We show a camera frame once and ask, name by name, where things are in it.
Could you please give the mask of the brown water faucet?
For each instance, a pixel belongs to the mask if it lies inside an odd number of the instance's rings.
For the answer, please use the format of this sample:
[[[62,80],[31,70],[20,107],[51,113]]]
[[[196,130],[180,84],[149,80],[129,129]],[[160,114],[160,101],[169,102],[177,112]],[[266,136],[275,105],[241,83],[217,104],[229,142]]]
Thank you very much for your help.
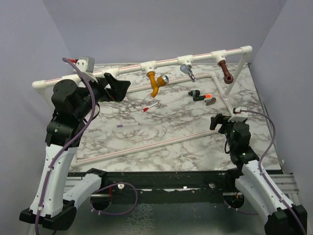
[[[231,84],[234,81],[234,78],[232,76],[232,74],[229,72],[227,66],[226,66],[226,61],[225,60],[221,60],[218,65],[220,66],[220,68],[222,69],[222,72],[224,74],[224,83],[226,84]]]

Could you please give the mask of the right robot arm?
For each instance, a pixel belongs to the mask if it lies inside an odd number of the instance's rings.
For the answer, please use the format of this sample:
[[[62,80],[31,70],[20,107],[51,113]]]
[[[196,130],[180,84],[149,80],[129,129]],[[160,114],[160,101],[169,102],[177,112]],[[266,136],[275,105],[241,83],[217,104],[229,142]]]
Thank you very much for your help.
[[[250,202],[264,224],[268,235],[307,234],[307,211],[291,201],[270,178],[250,146],[251,133],[246,123],[247,113],[236,111],[233,116],[216,114],[211,117],[210,130],[225,135],[227,153],[235,169],[225,178],[229,191],[238,190]]]

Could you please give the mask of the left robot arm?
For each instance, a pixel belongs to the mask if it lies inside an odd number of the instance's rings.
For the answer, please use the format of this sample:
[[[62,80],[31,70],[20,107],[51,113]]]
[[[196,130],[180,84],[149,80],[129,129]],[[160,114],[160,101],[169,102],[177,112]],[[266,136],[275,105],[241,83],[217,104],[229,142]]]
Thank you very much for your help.
[[[72,225],[81,204],[93,193],[107,190],[106,172],[92,168],[82,181],[68,192],[65,184],[70,164],[77,153],[81,137],[90,125],[99,102],[120,102],[130,81],[115,79],[110,73],[79,87],[63,79],[53,87],[53,118],[46,129],[45,164],[36,196],[29,208],[21,211],[19,220],[55,231]]]

